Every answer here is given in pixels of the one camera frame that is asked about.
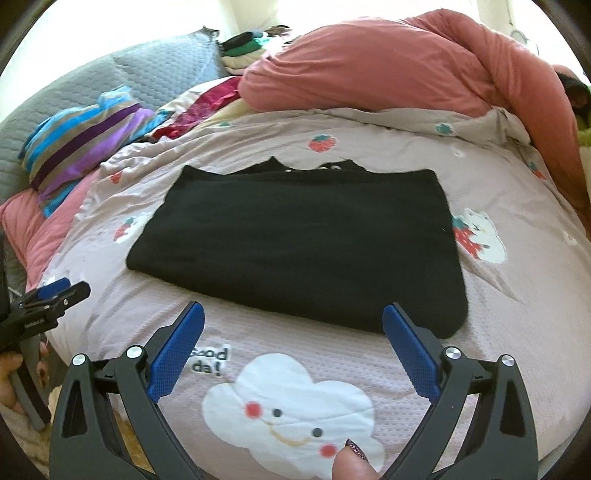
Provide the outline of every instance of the pink duvet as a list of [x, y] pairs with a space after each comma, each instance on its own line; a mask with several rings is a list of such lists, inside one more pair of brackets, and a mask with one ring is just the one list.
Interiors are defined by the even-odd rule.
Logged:
[[27, 272], [27, 290], [39, 284], [98, 175], [95, 171], [83, 178], [49, 218], [41, 212], [33, 189], [18, 193], [0, 206], [4, 234]]
[[553, 68], [470, 17], [436, 10], [401, 21], [319, 28], [249, 67], [239, 93], [255, 110], [424, 108], [524, 123], [561, 193], [590, 231], [577, 126]]

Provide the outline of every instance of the gray quilted pillow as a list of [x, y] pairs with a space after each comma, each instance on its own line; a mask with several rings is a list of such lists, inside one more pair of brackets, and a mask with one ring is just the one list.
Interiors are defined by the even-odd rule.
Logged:
[[[128, 85], [144, 107], [153, 110], [198, 83], [227, 76], [217, 31], [203, 27], [188, 35], [136, 45], [91, 61], [51, 83], [17, 107], [0, 123], [0, 203], [28, 187], [17, 160], [23, 142], [49, 116], [72, 106], [96, 102], [102, 92]], [[9, 253], [11, 286], [15, 258]]]

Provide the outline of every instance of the window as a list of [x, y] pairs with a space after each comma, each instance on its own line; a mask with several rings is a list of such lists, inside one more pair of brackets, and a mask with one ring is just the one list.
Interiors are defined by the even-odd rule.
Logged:
[[558, 29], [531, 0], [512, 0], [515, 27], [529, 39], [528, 47], [551, 64], [560, 64], [591, 85], [581, 64]]

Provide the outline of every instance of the fingernail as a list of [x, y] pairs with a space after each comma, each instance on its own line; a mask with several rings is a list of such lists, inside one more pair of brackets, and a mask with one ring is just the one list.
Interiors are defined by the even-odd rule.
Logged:
[[366, 462], [369, 463], [369, 460], [365, 456], [363, 450], [361, 448], [359, 448], [353, 440], [347, 439], [347, 441], [345, 442], [345, 446], [349, 447], [351, 450], [353, 450], [355, 452], [355, 455], [357, 455], [358, 457], [362, 458], [363, 460], [365, 460]]

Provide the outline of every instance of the blue pad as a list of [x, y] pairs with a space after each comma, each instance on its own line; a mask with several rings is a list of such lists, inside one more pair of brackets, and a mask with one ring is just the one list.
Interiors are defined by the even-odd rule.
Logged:
[[435, 403], [441, 396], [439, 369], [435, 360], [393, 305], [384, 309], [382, 323], [384, 333], [417, 394]]
[[60, 278], [49, 285], [39, 288], [37, 290], [37, 298], [39, 298], [39, 300], [49, 300], [64, 290], [67, 290], [71, 286], [70, 280], [68, 280], [66, 277]]
[[161, 397], [172, 392], [204, 327], [205, 312], [203, 307], [196, 303], [183, 317], [152, 362], [147, 393], [154, 403], [158, 403]]

